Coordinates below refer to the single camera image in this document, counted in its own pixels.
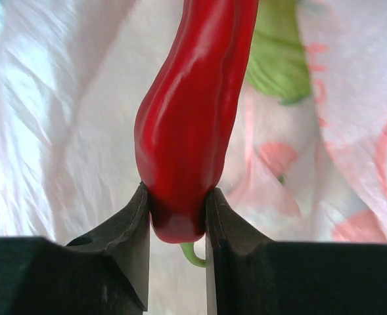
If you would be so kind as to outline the red toy pepper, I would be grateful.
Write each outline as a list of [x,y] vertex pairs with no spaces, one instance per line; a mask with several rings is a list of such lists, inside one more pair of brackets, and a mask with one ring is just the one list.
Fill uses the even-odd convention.
[[257,1],[185,1],[173,45],[135,119],[135,159],[156,235],[191,243],[221,178]]

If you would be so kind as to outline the pale green toy vegetable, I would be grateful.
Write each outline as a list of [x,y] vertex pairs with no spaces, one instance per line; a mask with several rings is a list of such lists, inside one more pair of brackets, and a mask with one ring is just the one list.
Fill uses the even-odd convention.
[[260,1],[245,79],[289,105],[311,94],[295,1]]

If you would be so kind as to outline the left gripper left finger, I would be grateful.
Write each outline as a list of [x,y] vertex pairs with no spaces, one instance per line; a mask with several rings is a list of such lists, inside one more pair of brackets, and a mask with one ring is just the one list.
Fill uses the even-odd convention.
[[148,308],[148,193],[59,245],[0,237],[0,314],[142,314]]

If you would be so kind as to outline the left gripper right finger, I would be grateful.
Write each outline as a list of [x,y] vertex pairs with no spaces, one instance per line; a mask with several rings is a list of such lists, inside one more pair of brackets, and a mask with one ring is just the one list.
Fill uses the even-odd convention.
[[387,245],[273,241],[206,198],[208,314],[387,314]]

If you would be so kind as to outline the pink plastic grocery bag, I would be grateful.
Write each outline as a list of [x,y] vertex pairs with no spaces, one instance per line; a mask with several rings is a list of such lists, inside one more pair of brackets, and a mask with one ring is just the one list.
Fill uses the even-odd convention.
[[[139,183],[137,108],[180,1],[5,1],[0,236],[67,243]],[[387,1],[299,1],[313,92],[283,106],[246,84],[220,187],[277,241],[387,243]]]

